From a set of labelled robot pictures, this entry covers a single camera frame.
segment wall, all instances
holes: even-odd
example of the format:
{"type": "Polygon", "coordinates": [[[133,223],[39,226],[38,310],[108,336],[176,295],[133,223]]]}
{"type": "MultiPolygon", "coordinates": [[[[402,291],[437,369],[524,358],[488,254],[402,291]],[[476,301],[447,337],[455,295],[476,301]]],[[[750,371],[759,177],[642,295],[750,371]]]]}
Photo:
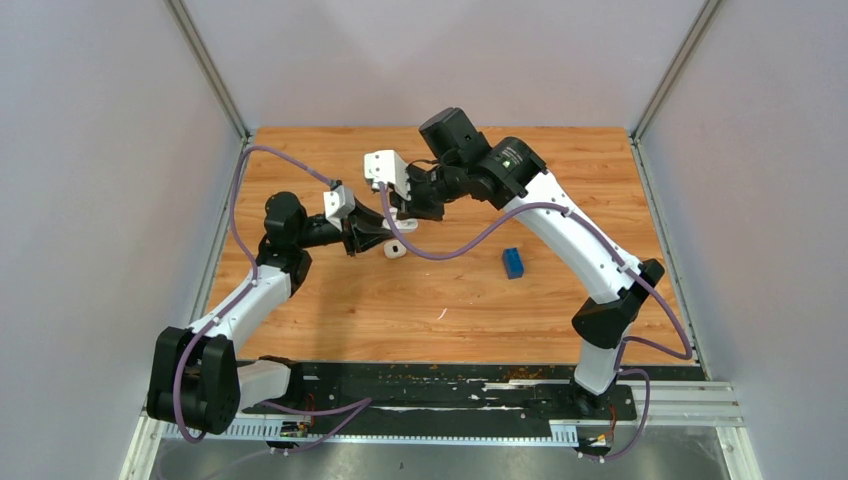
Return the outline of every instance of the wall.
{"type": "Polygon", "coordinates": [[[0,45],[2,477],[114,479],[238,142],[164,2],[5,2],[0,45]]]}
{"type": "Polygon", "coordinates": [[[186,0],[245,121],[634,127],[702,0],[186,0]]]}
{"type": "Polygon", "coordinates": [[[767,479],[845,478],[848,4],[728,1],[644,145],[767,479]]]}

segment wooden surface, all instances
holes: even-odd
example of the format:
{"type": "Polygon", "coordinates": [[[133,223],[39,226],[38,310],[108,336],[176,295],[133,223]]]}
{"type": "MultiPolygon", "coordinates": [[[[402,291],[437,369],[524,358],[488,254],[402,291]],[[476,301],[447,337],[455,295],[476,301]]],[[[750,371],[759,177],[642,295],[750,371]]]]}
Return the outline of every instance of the wooden surface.
{"type": "MultiPolygon", "coordinates": [[[[615,241],[639,258],[661,258],[625,131],[620,128],[487,128],[491,144],[522,138],[541,155],[565,191],[615,241]]],[[[362,176],[362,156],[397,150],[407,161],[430,158],[415,128],[262,128],[256,144],[281,149],[331,178],[379,210],[379,197],[362,176]]],[[[287,162],[254,153],[236,208],[245,242],[263,235],[265,200],[296,193],[308,214],[323,211],[325,186],[287,162]]],[[[432,252],[452,251],[500,214],[489,204],[463,199],[447,206],[441,223],[420,222],[410,239],[432,252]]],[[[239,356],[278,355],[297,360],[391,362],[574,363],[580,338],[571,317],[586,300],[576,276],[541,240],[508,222],[463,257],[433,262],[412,254],[388,260],[382,248],[355,258],[341,245],[310,250],[306,282],[257,329],[239,356]],[[504,248],[518,247],[525,275],[508,280],[504,248]]],[[[217,305],[248,271],[228,238],[213,287],[217,305]]],[[[676,303],[668,281],[660,292],[676,303]]],[[[632,333],[679,347],[659,306],[648,300],[632,333]]],[[[631,345],[633,363],[678,363],[631,345]]]]}

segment white cylinder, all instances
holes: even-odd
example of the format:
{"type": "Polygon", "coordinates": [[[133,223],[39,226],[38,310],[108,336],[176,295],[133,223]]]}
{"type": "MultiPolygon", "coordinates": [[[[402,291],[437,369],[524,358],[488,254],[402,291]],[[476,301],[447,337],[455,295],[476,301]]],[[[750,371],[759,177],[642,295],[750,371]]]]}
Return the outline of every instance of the white cylinder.
{"type": "Polygon", "coordinates": [[[400,258],[406,255],[406,247],[397,239],[389,240],[383,244],[383,253],[386,254],[386,258],[400,258]]]}

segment blue cube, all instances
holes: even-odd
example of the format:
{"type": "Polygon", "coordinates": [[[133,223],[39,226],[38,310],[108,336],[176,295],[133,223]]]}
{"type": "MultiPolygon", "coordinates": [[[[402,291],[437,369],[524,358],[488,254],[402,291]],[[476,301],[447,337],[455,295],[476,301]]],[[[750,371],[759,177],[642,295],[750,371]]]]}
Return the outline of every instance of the blue cube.
{"type": "Polygon", "coordinates": [[[504,262],[504,268],[506,268],[507,278],[514,280],[524,276],[524,264],[521,263],[521,256],[518,254],[517,248],[507,248],[501,258],[504,262]]]}

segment floor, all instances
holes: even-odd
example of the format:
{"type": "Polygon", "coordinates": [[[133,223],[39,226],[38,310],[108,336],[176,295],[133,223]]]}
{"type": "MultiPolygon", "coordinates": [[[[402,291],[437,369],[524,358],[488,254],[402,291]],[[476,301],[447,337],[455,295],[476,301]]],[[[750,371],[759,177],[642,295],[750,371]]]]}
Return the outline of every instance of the floor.
{"type": "MultiPolygon", "coordinates": [[[[513,135],[548,164],[565,191],[619,245],[639,258],[662,258],[651,215],[621,128],[485,128],[490,143],[513,135]]],[[[351,186],[378,209],[362,176],[362,155],[397,150],[407,161],[431,158],[416,128],[262,128],[255,144],[281,149],[351,186]]],[[[325,187],[286,162],[254,153],[236,209],[237,226],[255,249],[262,237],[264,204],[280,191],[296,193],[308,214],[323,211],[325,187]]],[[[432,252],[452,251],[500,214],[463,199],[447,206],[441,223],[421,222],[410,239],[432,252]]],[[[382,362],[574,363],[580,338],[571,317],[586,300],[583,286],[541,240],[509,222],[463,257],[431,262],[408,254],[389,260],[382,248],[355,258],[341,245],[310,251],[309,276],[278,307],[240,352],[244,358],[276,355],[297,360],[382,362]],[[508,280],[504,248],[517,247],[523,278],[508,280]]],[[[228,238],[210,307],[244,278],[248,262],[228,238]]],[[[668,275],[658,290],[677,310],[668,275]]],[[[679,346],[662,310],[651,300],[632,333],[679,346]]],[[[627,363],[679,363],[632,345],[627,363]]]]}
{"type": "MultiPolygon", "coordinates": [[[[633,428],[616,432],[622,442],[633,428]]],[[[163,478],[201,478],[232,465],[216,479],[299,478],[430,480],[430,479],[631,479],[728,480],[721,446],[714,428],[652,427],[645,430],[628,455],[599,465],[578,459],[565,447],[379,445],[327,443],[310,452],[282,455],[262,442],[209,439],[200,445],[170,441],[160,447],[163,478]]],[[[157,479],[155,473],[151,480],[157,479]]]]}

